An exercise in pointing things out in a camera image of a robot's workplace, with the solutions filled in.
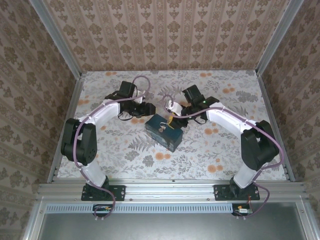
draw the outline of robotic arm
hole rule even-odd
[[[243,122],[240,120],[243,119],[242,116],[226,108],[218,99],[212,96],[206,99],[196,85],[184,90],[183,94],[191,105],[187,107],[181,106],[177,102],[170,100],[166,105],[169,112],[177,116],[189,116],[208,108],[217,108],[217,110],[211,109],[189,118],[172,117],[168,122],[169,127],[174,129],[186,127],[189,120],[200,117],[205,121],[218,123],[237,136],[241,141],[243,164],[236,175],[230,180],[229,188],[227,190],[224,189],[222,193],[224,198],[222,199],[239,200],[241,198],[248,198],[248,189],[252,188],[252,183],[261,173],[261,169],[271,162],[279,153],[279,149],[269,138],[258,132],[248,123],[258,127],[272,138],[275,138],[270,124],[265,120],[261,122],[246,120]]]
[[[76,131],[81,122],[85,121],[76,140],[76,159],[77,165],[80,166],[82,174],[88,178],[87,181],[89,184],[103,189],[109,189],[107,176],[105,176],[97,161],[94,161],[97,154],[97,129],[99,130],[107,121],[119,116],[119,114],[123,112],[129,113],[136,118],[154,115],[156,113],[156,107],[151,103],[144,102],[143,97],[134,100],[129,99],[132,98],[134,94],[138,95],[141,93],[135,84],[123,81],[119,91],[115,91],[106,96],[102,104],[91,113],[79,119],[69,118],[66,121],[62,137],[61,153],[72,162],[74,162]]]

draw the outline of small blue box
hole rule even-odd
[[[145,123],[146,134],[169,151],[174,152],[181,143],[184,132],[181,129],[172,129],[164,125],[163,123],[166,122],[167,120],[162,116],[154,115]],[[162,123],[162,126],[166,126],[165,129],[162,129],[162,132],[159,130],[161,129],[160,123]]]

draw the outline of purple cable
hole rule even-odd
[[[132,83],[134,83],[138,78],[145,78],[148,82],[148,88],[146,89],[146,91],[138,96],[135,96],[135,97],[129,97],[129,98],[123,98],[123,99],[118,99],[118,100],[112,100],[112,101],[108,101],[107,103],[105,104],[101,104],[99,107],[97,107],[93,112],[91,112],[78,126],[77,130],[75,131],[75,135],[74,135],[74,142],[73,142],[73,161],[74,161],[74,164],[75,166],[80,169],[80,173],[82,174],[82,176],[84,177],[84,179],[93,187],[95,187],[96,189],[99,189],[99,190],[102,190],[102,191],[105,191],[107,192],[108,194],[111,195],[112,197],[112,208],[110,209],[109,213],[107,215],[104,216],[104,218],[107,218],[111,212],[115,209],[115,206],[116,206],[116,198],[115,198],[115,195],[110,192],[109,190],[105,189],[105,188],[102,188],[100,186],[97,186],[95,185],[92,181],[90,181],[90,179],[86,176],[86,174],[82,171],[82,167],[79,165],[79,162],[77,160],[77,140],[78,140],[78,137],[79,137],[79,133],[80,133],[80,130],[82,128],[82,126],[86,123],[86,121],[88,121],[90,118],[92,118],[98,111],[100,111],[101,109],[105,108],[106,106],[110,105],[110,104],[114,104],[114,103],[119,103],[119,102],[123,102],[123,101],[131,101],[131,100],[135,100],[135,99],[139,99],[143,96],[145,96],[149,90],[150,90],[150,87],[151,87],[151,82],[149,80],[149,78],[147,78],[146,76],[143,76],[143,75],[139,75],[139,76],[136,76]],[[94,216],[97,217],[97,209],[94,211]]]
[[[170,96],[170,95],[168,95],[168,94],[164,95],[161,101],[163,101],[166,97],[169,97],[170,100],[172,101],[172,104],[173,104],[174,99],[173,99],[172,96]],[[255,181],[255,180],[258,178],[258,176],[262,173],[263,170],[265,170],[265,169],[270,169],[270,168],[275,168],[275,167],[278,167],[278,166],[280,166],[281,164],[284,163],[284,156],[285,156],[284,150],[283,150],[283,148],[280,146],[280,144],[279,144],[272,136],[270,136],[268,133],[266,133],[265,131],[261,130],[260,128],[258,128],[258,127],[255,126],[254,124],[252,124],[251,122],[249,122],[246,118],[241,117],[241,116],[235,114],[234,112],[230,111],[230,110],[227,109],[227,108],[223,108],[223,107],[209,107],[209,108],[203,109],[203,110],[201,110],[201,111],[198,111],[198,112],[196,112],[196,113],[193,113],[193,114],[190,114],[190,115],[185,115],[185,116],[173,115],[171,112],[169,112],[169,111],[167,110],[167,108],[166,108],[165,105],[164,105],[163,108],[164,108],[164,110],[165,110],[168,114],[170,114],[172,117],[177,118],[177,119],[187,119],[187,118],[191,118],[191,117],[197,116],[197,115],[199,115],[199,114],[202,114],[202,113],[204,113],[204,112],[206,112],[206,111],[208,111],[208,110],[219,110],[219,111],[226,112],[226,113],[234,116],[235,118],[241,120],[241,121],[244,122],[245,124],[248,124],[250,127],[252,127],[252,128],[254,128],[255,130],[257,130],[259,133],[261,133],[261,134],[263,134],[264,136],[266,136],[266,137],[267,137],[270,141],[272,141],[272,142],[276,145],[276,147],[279,149],[280,161],[279,161],[278,163],[272,164],[272,165],[270,165],[270,166],[262,167],[262,168],[258,171],[258,173],[254,176],[254,178],[253,178],[252,181]],[[262,205],[261,205],[255,212],[253,212],[253,213],[250,214],[250,215],[247,215],[247,216],[244,217],[244,218],[251,217],[251,216],[255,215],[256,213],[258,213],[258,212],[263,208],[263,206],[267,203],[267,201],[268,201],[268,199],[269,199],[269,197],[270,197],[270,191],[269,191],[267,188],[265,188],[265,187],[257,184],[256,182],[254,182],[253,184],[256,185],[258,188],[261,188],[261,189],[263,189],[263,190],[266,190],[267,196],[266,196],[264,202],[262,203]]]

